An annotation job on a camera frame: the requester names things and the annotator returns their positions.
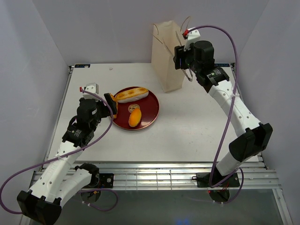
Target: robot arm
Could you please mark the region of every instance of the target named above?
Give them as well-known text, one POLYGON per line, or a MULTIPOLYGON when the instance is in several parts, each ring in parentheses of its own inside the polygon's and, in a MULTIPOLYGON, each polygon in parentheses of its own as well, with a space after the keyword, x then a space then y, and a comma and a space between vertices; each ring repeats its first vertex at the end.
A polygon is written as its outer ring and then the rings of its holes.
MULTIPOLYGON (((97 95, 98 85, 88 84, 85 90, 97 95)), ((116 114, 116 103, 110 94, 104 94, 104 96, 113 114, 116 114)), ((110 116, 110 111, 102 101, 86 92, 83 93, 83 98, 80 99, 77 108, 77 115, 70 120, 55 155, 55 158, 59 159, 51 162, 39 180, 27 192, 21 191, 17 197, 24 215, 42 224, 52 225, 60 216, 61 208, 74 194, 86 185, 97 184, 99 169, 92 164, 83 164, 75 168, 75 174, 62 182, 84 149, 65 157, 60 156, 87 146, 94 137, 94 131, 101 119, 108 116, 110 116)))
POLYGON ((245 106, 233 87, 226 72, 215 66, 214 48, 209 41, 200 41, 197 30, 184 34, 185 46, 175 47, 175 69, 189 69, 196 75, 198 83, 204 87, 228 116, 232 97, 235 96, 231 123, 237 139, 229 144, 229 152, 218 162, 214 171, 213 183, 237 169, 250 157, 263 151, 270 139, 272 127, 262 124, 245 106))

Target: white backdrop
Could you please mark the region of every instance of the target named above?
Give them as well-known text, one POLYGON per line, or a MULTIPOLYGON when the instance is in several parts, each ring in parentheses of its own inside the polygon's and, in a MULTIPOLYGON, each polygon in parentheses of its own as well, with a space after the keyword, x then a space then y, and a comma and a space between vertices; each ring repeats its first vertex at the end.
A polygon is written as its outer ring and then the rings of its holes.
POLYGON ((300 2, 269 1, 240 56, 240 87, 249 109, 273 126, 262 153, 276 169, 293 223, 299 214, 300 2))
MULTIPOLYGON (((68 77, 68 67, 31 0, 0 0, 0 185, 13 173, 44 160, 68 77)), ((33 170, 12 179, 4 203, 20 211, 33 170)), ((20 215, 0 207, 0 224, 20 215)))
MULTIPOLYGON (((239 53, 268 0, 33 0, 68 65, 150 62, 152 25, 189 15, 190 27, 213 24, 226 29, 239 53)), ((234 61, 228 38, 204 29, 219 62, 234 61)))

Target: hot dog bun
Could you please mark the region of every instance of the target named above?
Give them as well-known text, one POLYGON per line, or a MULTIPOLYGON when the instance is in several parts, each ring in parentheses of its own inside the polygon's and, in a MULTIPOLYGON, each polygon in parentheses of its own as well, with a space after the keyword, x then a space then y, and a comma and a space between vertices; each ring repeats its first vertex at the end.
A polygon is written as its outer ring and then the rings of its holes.
POLYGON ((116 100, 119 103, 133 102, 147 97, 149 91, 146 88, 133 88, 125 90, 116 95, 116 100))

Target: paper bag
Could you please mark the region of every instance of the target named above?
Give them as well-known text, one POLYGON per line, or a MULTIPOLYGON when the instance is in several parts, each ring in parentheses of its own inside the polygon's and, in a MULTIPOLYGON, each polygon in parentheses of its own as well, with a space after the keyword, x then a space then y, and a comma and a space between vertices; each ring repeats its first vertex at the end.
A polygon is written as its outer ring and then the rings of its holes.
POLYGON ((151 64, 164 92, 180 89, 186 75, 173 62, 174 47, 186 42, 181 33, 174 21, 153 24, 151 64))

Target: white table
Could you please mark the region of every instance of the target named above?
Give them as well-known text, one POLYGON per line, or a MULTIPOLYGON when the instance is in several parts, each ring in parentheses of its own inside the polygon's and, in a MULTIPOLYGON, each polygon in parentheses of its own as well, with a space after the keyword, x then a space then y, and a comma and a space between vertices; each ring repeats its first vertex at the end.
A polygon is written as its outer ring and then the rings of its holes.
MULTIPOLYGON (((230 67, 223 68, 233 81, 230 67)), ((70 119, 76 115, 82 93, 80 86, 99 85, 99 94, 141 86, 158 98, 160 111, 157 120, 140 131, 123 130, 112 126, 95 145, 89 147, 77 162, 212 162, 226 123, 222 109, 196 80, 184 80, 183 87, 164 93, 149 63, 91 64, 90 68, 74 68, 60 118, 56 127, 49 158, 61 142, 70 119)), ((102 119, 95 137, 107 128, 109 119, 102 119)), ((229 127, 219 159, 228 152, 228 145, 236 138, 229 127)), ((249 161, 257 162, 252 157, 249 161)))

